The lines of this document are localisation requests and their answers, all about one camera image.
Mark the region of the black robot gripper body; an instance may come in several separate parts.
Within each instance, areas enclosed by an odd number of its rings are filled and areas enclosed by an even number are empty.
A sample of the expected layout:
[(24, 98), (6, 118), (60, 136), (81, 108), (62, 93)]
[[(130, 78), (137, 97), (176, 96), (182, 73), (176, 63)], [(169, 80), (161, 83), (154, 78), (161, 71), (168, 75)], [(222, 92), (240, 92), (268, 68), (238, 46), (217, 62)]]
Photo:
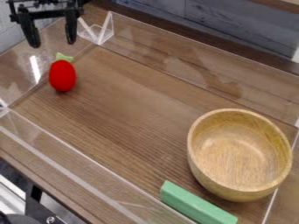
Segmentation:
[(34, 20), (64, 18), (74, 22), (84, 13), (90, 0), (5, 0), (9, 18), (15, 23), (32, 23)]

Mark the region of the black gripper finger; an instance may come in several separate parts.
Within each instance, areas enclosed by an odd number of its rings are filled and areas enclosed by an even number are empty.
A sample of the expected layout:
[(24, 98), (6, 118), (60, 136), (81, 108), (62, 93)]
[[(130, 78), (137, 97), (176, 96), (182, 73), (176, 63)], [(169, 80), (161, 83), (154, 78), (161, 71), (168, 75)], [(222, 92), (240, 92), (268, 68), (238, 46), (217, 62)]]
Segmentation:
[(65, 35), (68, 43), (72, 45), (77, 37), (77, 18), (73, 10), (65, 11)]
[(22, 34), (32, 48), (38, 48), (41, 45), (38, 29), (34, 26), (34, 22), (29, 16), (28, 12), (21, 12), (17, 14), (18, 24), (22, 29)]

